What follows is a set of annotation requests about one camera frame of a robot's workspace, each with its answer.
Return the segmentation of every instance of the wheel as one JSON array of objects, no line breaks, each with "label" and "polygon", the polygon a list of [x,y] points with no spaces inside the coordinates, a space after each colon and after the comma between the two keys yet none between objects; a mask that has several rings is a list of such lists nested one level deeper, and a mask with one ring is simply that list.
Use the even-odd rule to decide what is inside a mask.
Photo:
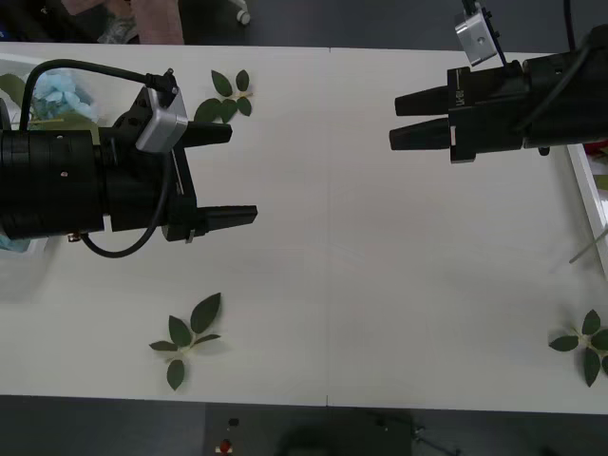
[{"label": "wheel", "polygon": [[251,22],[251,15],[245,11],[245,10],[241,10],[238,12],[237,14],[237,20],[243,25],[246,26],[247,24],[249,24]]}]

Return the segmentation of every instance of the metal bracket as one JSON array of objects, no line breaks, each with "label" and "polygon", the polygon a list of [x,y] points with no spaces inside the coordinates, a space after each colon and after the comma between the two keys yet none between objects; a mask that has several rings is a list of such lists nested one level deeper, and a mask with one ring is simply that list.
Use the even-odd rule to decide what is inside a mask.
[{"label": "metal bracket", "polygon": [[498,54],[481,4],[475,2],[475,8],[472,15],[467,15],[465,11],[456,16],[456,34],[473,67]]},{"label": "metal bracket", "polygon": [[181,91],[166,109],[161,106],[159,92],[148,88],[152,118],[135,146],[142,152],[169,153],[188,128],[188,116]]}]

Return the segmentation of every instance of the cloth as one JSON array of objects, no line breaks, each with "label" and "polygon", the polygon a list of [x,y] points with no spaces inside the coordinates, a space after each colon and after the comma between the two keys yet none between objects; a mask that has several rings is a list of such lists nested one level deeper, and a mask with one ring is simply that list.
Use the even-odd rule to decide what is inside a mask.
[{"label": "cloth", "polygon": [[[102,5],[105,0],[62,0],[67,12],[80,14]],[[183,45],[178,0],[131,0],[140,43],[143,45]]]},{"label": "cloth", "polygon": [[93,122],[99,121],[97,109],[76,86],[71,70],[66,68],[53,69],[38,78],[32,104],[40,120],[55,119],[65,112],[75,111]]}]

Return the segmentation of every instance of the black cylinder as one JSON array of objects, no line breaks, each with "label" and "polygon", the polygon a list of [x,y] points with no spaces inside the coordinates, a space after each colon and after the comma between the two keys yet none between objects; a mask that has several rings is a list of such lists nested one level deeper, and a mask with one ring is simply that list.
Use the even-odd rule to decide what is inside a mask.
[{"label": "black cylinder", "polygon": [[0,232],[18,239],[103,230],[99,160],[87,131],[0,131]]}]

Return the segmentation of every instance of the small red object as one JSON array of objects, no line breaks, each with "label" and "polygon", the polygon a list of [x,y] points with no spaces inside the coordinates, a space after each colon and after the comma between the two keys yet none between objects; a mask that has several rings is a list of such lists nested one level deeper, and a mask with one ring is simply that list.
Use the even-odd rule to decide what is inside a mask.
[{"label": "small red object", "polygon": [[232,448],[232,443],[228,439],[222,440],[221,444],[219,444],[219,452],[221,454],[228,454],[230,448]]}]

